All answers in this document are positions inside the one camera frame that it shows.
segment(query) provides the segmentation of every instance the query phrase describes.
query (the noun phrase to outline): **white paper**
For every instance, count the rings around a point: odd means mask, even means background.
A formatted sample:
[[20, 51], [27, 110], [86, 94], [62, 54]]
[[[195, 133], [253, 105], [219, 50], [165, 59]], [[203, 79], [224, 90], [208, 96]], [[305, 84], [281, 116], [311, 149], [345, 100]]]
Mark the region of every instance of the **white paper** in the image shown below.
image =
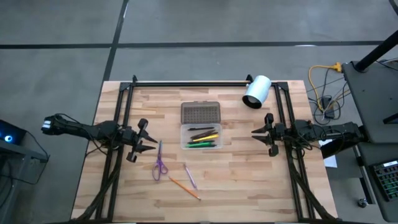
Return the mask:
[[[331, 142], [331, 139], [328, 139], [326, 141], [319, 141], [319, 145], [323, 146], [324, 144], [327, 144], [329, 142]], [[325, 167], [337, 168], [336, 156], [330, 156], [324, 159], [323, 162], [325, 163]]]

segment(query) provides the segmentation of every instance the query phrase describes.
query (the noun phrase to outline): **caster wheel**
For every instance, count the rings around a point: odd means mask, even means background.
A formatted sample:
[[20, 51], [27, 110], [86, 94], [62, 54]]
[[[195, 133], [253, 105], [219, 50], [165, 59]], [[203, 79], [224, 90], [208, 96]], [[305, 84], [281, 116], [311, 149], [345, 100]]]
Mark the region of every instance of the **caster wheel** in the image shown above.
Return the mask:
[[366, 200], [366, 198], [359, 199], [358, 206], [361, 208], [366, 208], [366, 206], [368, 206], [368, 201]]

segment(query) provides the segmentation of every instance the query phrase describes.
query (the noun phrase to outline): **yellow pen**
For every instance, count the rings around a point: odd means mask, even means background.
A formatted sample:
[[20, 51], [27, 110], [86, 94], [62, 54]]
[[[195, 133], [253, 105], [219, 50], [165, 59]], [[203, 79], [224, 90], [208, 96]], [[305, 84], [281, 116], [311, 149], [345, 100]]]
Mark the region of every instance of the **yellow pen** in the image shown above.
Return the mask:
[[200, 138], [200, 139], [194, 139], [192, 141], [196, 142], [196, 141], [203, 141], [203, 140], [213, 139], [213, 138], [218, 138], [218, 134], [212, 134], [211, 136], [203, 137], [203, 138]]

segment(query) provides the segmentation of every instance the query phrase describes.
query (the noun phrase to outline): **orange pencil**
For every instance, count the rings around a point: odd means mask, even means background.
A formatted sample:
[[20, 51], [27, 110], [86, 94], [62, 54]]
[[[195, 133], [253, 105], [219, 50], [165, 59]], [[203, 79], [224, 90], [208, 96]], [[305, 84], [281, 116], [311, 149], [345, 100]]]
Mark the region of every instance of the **orange pencil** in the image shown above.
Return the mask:
[[190, 193], [192, 196], [194, 196], [195, 198], [201, 200], [200, 197], [198, 197], [195, 193], [193, 193], [192, 191], [188, 190], [186, 187], [184, 187], [182, 184], [178, 183], [175, 179], [171, 178], [169, 176], [170, 180], [174, 183], [176, 183], [178, 186], [180, 186], [182, 189], [184, 189], [186, 192]]

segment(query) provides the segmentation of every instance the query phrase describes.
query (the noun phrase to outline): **black pen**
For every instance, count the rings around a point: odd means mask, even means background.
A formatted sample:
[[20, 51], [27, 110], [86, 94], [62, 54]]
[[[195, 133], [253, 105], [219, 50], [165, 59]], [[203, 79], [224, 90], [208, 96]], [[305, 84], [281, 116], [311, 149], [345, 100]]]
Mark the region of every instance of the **black pen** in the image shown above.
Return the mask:
[[215, 131], [216, 130], [213, 129], [213, 130], [210, 130], [210, 131], [206, 131], [204, 133], [196, 134], [196, 135], [192, 136], [191, 139], [203, 138], [203, 137], [206, 137], [206, 136], [209, 136], [209, 135], [213, 134], [213, 132], [215, 132]]
[[207, 129], [214, 129], [214, 127], [206, 127], [206, 128], [190, 128], [188, 131], [199, 131], [199, 130], [207, 130]]

